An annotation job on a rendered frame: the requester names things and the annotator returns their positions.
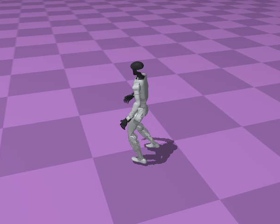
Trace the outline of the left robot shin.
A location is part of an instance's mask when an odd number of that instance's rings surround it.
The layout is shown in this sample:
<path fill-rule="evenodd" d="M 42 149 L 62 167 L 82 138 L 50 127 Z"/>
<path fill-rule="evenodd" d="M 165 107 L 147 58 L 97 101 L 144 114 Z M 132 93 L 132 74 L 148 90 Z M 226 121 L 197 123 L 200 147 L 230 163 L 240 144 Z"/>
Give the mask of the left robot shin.
<path fill-rule="evenodd" d="M 143 155 L 141 153 L 141 149 L 140 149 L 140 143 L 139 140 L 136 140 L 134 136 L 130 136 L 128 137 L 128 140 L 133 148 L 133 150 L 136 152 L 136 154 L 138 155 L 139 159 L 142 160 Z"/>

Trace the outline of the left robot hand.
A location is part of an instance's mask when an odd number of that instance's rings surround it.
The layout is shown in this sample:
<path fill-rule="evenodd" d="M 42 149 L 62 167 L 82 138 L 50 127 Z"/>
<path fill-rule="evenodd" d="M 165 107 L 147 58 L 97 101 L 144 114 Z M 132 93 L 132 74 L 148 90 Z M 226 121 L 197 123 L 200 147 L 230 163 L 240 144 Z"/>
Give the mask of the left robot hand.
<path fill-rule="evenodd" d="M 126 127 L 127 123 L 130 122 L 130 120 L 131 120 L 131 119 L 129 119 L 129 120 L 127 121 L 126 118 L 125 118 L 124 120 L 121 120 L 120 125 L 121 125 L 121 127 L 122 127 L 124 130 L 125 130 L 125 127 Z"/>

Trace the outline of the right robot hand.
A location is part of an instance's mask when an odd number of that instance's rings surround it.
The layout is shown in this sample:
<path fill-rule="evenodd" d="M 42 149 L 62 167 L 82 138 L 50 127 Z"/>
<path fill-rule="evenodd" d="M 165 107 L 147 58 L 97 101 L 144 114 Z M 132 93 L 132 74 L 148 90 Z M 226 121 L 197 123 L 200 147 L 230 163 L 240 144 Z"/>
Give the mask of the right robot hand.
<path fill-rule="evenodd" d="M 126 102 L 126 103 L 128 103 L 134 96 L 134 93 L 132 93 L 131 95 L 127 95 L 127 96 L 125 96 L 124 97 L 124 101 Z M 127 102 L 128 101 L 128 102 Z"/>

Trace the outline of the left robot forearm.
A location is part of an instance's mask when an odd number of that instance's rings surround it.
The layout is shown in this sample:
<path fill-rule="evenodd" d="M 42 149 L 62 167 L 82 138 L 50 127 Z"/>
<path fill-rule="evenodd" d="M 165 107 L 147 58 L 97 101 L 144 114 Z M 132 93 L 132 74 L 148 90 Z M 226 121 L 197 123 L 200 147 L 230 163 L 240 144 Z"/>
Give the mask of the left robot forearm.
<path fill-rule="evenodd" d="M 134 118 L 135 114 L 138 112 L 138 103 L 134 103 L 131 112 L 126 117 L 126 120 Z"/>

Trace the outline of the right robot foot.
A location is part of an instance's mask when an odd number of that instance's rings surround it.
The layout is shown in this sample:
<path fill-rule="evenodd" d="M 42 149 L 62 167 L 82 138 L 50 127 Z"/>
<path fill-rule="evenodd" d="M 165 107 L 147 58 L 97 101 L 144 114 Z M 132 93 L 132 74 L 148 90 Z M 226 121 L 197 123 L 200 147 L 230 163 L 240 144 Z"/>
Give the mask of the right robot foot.
<path fill-rule="evenodd" d="M 155 143 L 155 142 L 154 142 Z M 155 144 L 152 144 L 152 143 L 148 143 L 148 144 L 146 144 L 146 147 L 155 147 L 155 148 L 158 148 L 158 147 L 160 147 L 160 145 L 159 145 L 159 143 L 155 143 Z"/>

